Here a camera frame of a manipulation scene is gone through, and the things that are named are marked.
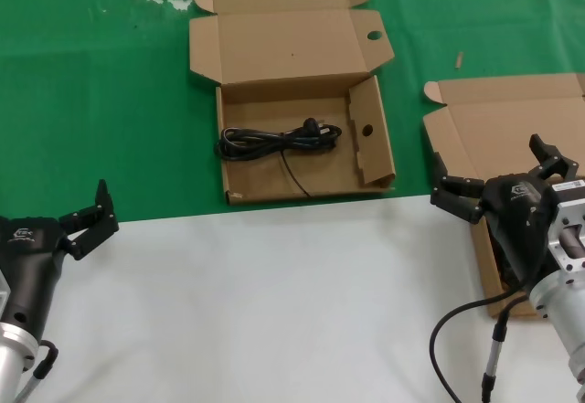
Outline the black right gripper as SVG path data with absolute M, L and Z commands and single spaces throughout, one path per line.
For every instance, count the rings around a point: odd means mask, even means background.
M 576 179 L 579 164 L 556 145 L 544 143 L 536 133 L 530 137 L 529 148 L 538 161 L 532 170 L 486 182 L 450 175 L 435 152 L 431 204 L 474 225 L 484 215 L 517 280 L 536 284 L 547 272 L 545 241 L 552 219 L 549 185 L 541 179 L 553 175 Z

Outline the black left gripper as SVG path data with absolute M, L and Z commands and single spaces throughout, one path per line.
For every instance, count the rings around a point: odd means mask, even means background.
M 107 183 L 94 205 L 60 217 L 1 219 L 1 272 L 10 293 L 1 316 L 28 333 L 45 330 L 65 251 L 82 260 L 119 230 Z M 65 239 L 80 232 L 74 239 Z

